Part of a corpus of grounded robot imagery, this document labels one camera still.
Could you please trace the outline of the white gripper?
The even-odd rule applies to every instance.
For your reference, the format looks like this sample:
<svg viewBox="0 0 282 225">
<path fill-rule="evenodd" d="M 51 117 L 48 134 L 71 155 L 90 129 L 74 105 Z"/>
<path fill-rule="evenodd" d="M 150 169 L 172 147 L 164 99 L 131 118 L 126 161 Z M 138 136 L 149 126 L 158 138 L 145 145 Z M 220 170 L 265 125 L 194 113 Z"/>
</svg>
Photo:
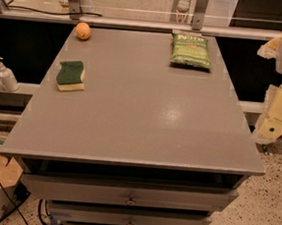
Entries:
<svg viewBox="0 0 282 225">
<path fill-rule="evenodd" d="M 282 37 L 276 36 L 265 42 L 256 55 L 270 60 L 277 56 Z M 282 136 L 282 84 L 271 84 L 264 96 L 262 113 L 255 123 L 253 138 L 256 143 L 269 144 Z"/>
</svg>

